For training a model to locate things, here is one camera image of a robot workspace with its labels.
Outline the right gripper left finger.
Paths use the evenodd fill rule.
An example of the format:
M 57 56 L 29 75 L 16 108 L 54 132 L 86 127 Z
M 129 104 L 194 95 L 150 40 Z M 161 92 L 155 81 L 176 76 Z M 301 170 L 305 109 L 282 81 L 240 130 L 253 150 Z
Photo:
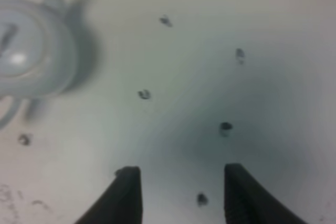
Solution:
M 101 197 L 76 223 L 142 223 L 143 200 L 141 170 L 126 166 Z

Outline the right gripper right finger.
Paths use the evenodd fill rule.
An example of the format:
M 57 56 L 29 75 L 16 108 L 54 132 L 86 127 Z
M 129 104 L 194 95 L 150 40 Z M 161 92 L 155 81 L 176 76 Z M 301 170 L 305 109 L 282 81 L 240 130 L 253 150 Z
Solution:
M 279 202 L 241 164 L 224 168 L 224 213 L 227 223 L 292 223 L 304 221 Z

